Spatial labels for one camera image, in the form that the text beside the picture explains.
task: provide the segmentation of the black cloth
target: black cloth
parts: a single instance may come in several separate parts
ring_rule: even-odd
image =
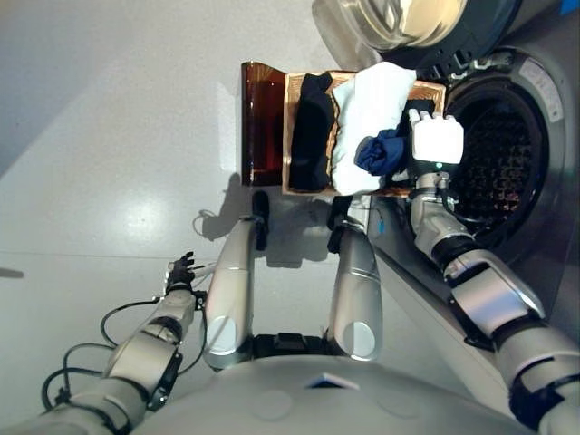
[[[322,190],[330,182],[326,142],[334,124],[334,107],[324,91],[332,82],[328,72],[307,74],[302,82],[292,138],[289,185],[293,189]]]

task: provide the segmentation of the wire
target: wire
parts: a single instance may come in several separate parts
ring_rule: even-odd
[[[65,373],[67,374],[79,373],[96,377],[99,377],[102,374],[101,372],[97,372],[96,370],[83,369],[82,367],[67,367],[66,369],[62,368],[57,370],[56,372],[52,372],[51,374],[49,374],[44,380],[43,388],[41,389],[41,399],[43,401],[43,406],[47,411],[50,411],[55,406],[51,403],[50,399],[48,398],[48,388],[50,387],[51,382],[54,380],[54,378],[57,378]]]
[[[155,296],[152,300],[150,301],[141,301],[141,302],[131,302],[130,304],[125,304],[125,305],[121,305],[117,308],[114,308],[112,310],[110,310],[102,319],[101,319],[101,335],[102,338],[109,344],[113,345],[113,346],[117,346],[118,343],[115,343],[115,341],[109,336],[109,334],[107,333],[107,321],[109,320],[109,318],[114,315],[117,314],[119,311],[123,311],[126,310],[127,308],[131,308],[132,306],[139,306],[139,305],[155,305],[157,302],[159,302],[161,300],[161,298],[159,296]]]
[[[64,357],[63,357],[63,369],[64,369],[63,380],[64,380],[64,389],[67,392],[71,391],[71,380],[70,380],[69,373],[68,373],[69,357],[71,356],[71,353],[73,353],[74,351],[76,351],[78,349],[86,348],[86,347],[107,349],[109,351],[113,351],[115,349],[113,346],[110,346],[108,344],[80,343],[80,344],[76,344],[75,346],[70,348],[68,351],[66,351],[66,353],[64,354]]]
[[[208,344],[208,318],[206,317],[206,308],[204,306],[201,307],[201,321],[203,323],[203,343],[201,344],[201,349],[199,350],[196,359],[193,360],[193,362],[190,365],[188,365],[185,369],[183,369],[181,372],[178,372],[178,376],[185,374],[194,365],[196,365],[201,359],[203,352],[206,350],[206,345]]]

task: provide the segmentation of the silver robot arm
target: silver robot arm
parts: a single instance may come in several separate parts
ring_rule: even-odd
[[[178,352],[203,304],[194,292],[191,253],[170,265],[166,294],[155,312],[111,356],[102,378],[37,419],[0,431],[2,435],[126,434],[145,411],[165,404],[183,360]]]
[[[534,292],[478,246],[455,218],[447,194],[449,178],[447,172],[418,178],[411,194],[415,246],[453,287],[449,306],[466,332],[466,343],[495,352],[517,419],[544,434],[576,433],[578,345],[547,324]]]

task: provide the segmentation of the washing machine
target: washing machine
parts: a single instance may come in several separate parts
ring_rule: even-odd
[[[493,218],[471,228],[478,242],[530,285],[552,325],[580,342],[579,13],[569,3],[468,2],[466,12],[488,7],[472,9],[471,24],[459,22],[450,39],[382,57],[447,85],[447,114],[465,131],[451,183],[459,213]],[[369,235],[410,288],[447,300],[440,271],[413,245],[405,199],[375,198]]]

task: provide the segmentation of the white towel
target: white towel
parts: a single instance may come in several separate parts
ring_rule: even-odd
[[[382,62],[334,88],[340,114],[332,178],[340,195],[369,193],[381,187],[381,177],[356,166],[354,157],[364,138],[397,128],[416,77],[413,70]]]

